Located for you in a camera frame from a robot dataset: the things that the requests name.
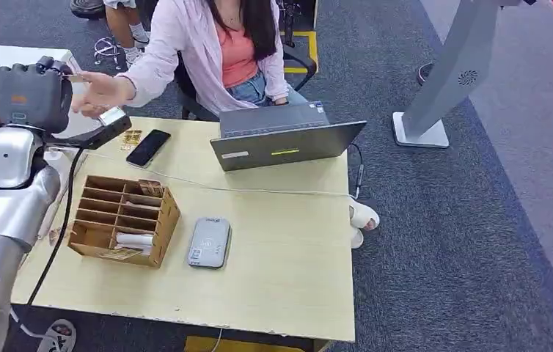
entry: laptop sticker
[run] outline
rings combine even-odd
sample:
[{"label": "laptop sticker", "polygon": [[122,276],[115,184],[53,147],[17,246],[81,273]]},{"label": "laptop sticker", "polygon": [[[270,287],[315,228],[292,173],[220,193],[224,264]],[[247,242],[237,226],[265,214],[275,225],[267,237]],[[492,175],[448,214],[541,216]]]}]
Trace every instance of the laptop sticker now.
[{"label": "laptop sticker", "polygon": [[249,156],[249,152],[244,151],[244,152],[228,153],[228,154],[221,155],[223,159],[240,158],[241,156]]},{"label": "laptop sticker", "polygon": [[292,153],[297,153],[299,151],[300,149],[279,150],[278,152],[272,152],[271,155],[292,154]]}]

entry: cardboard compartment box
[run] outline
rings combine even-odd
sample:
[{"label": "cardboard compartment box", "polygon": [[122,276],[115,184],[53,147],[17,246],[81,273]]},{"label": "cardboard compartment box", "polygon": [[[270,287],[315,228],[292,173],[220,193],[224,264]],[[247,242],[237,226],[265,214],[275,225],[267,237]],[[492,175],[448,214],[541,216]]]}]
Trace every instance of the cardboard compartment box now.
[{"label": "cardboard compartment box", "polygon": [[[180,210],[168,187],[161,197],[145,195],[138,181],[88,176],[68,246],[81,255],[159,268]],[[149,254],[115,249],[117,233],[151,235]]]}]

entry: light wooden desk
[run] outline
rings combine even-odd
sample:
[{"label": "light wooden desk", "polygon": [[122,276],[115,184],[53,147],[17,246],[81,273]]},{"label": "light wooden desk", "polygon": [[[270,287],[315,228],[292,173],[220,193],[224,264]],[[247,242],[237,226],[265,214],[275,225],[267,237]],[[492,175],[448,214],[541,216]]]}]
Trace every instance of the light wooden desk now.
[{"label": "light wooden desk", "polygon": [[[152,162],[153,171],[226,188],[348,192],[346,155],[225,174],[209,143],[219,135],[217,123],[133,118],[143,137],[154,128],[172,138]],[[180,223],[158,270],[81,257],[63,246],[37,306],[354,341],[347,197],[212,191],[129,167],[119,138],[95,153],[113,160],[89,155],[76,176],[76,197],[87,175],[160,180],[179,204]],[[186,264],[194,222],[202,216],[231,222],[222,269]],[[48,239],[35,246],[18,275],[14,303],[28,300],[50,253]],[[319,342],[318,351],[325,344]]]}]

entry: woman's arm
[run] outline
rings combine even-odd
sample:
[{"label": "woman's arm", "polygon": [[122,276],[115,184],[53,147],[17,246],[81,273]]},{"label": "woman's arm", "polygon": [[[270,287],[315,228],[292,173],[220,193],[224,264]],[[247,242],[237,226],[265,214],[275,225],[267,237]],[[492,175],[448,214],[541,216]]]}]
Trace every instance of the woman's arm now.
[{"label": "woman's arm", "polygon": [[164,92],[167,84],[175,79],[179,64],[177,51],[185,44],[186,32],[175,0],[160,0],[153,12],[151,39],[143,56],[128,72],[117,75],[128,78],[136,87],[136,94],[126,105],[143,106]]},{"label": "woman's arm", "polygon": [[283,44],[279,33],[279,5],[272,0],[272,14],[276,26],[276,53],[259,61],[257,65],[265,76],[265,93],[272,101],[288,97],[288,83],[285,80],[285,63],[283,62]]}]

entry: black cable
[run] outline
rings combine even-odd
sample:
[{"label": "black cable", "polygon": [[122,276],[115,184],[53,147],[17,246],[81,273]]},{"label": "black cable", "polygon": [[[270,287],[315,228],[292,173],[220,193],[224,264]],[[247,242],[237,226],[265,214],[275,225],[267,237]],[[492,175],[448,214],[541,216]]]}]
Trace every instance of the black cable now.
[{"label": "black cable", "polygon": [[354,194],[354,199],[359,198],[359,193],[361,192],[361,186],[363,185],[363,175],[365,174],[365,162],[363,160],[363,152],[361,151],[361,147],[359,147],[356,143],[350,143],[350,145],[354,146],[356,150],[359,152],[359,171],[356,173],[356,184],[354,185],[356,187],[356,193]]},{"label": "black cable", "polygon": [[13,337],[15,336],[15,332],[19,330],[20,325],[25,325],[25,323],[22,323],[22,322],[26,322],[26,319],[28,318],[28,314],[30,313],[30,307],[32,307],[32,303],[34,302],[34,298],[37,297],[37,294],[39,293],[39,289],[41,288],[41,285],[43,284],[43,281],[45,280],[45,277],[48,275],[48,271],[50,271],[50,267],[54,262],[54,258],[56,258],[56,253],[58,253],[61,247],[61,243],[65,236],[65,232],[67,231],[67,224],[69,224],[69,212],[71,210],[71,199],[73,198],[73,176],[76,173],[76,167],[78,165],[78,161],[80,160],[80,156],[82,155],[83,152],[84,152],[84,148],[78,149],[76,156],[71,161],[71,167],[69,168],[69,178],[67,179],[67,206],[65,207],[65,217],[63,218],[61,230],[59,232],[59,238],[56,240],[56,245],[54,245],[54,249],[52,249],[52,253],[48,258],[48,263],[45,264],[45,268],[43,269],[41,276],[39,276],[39,281],[37,281],[37,284],[34,286],[34,290],[32,291],[30,298],[28,298],[28,301],[24,305],[25,312],[23,314],[23,318],[20,318],[16,322],[18,328],[13,329],[12,331],[9,332],[7,342],[10,342],[13,339]]}]

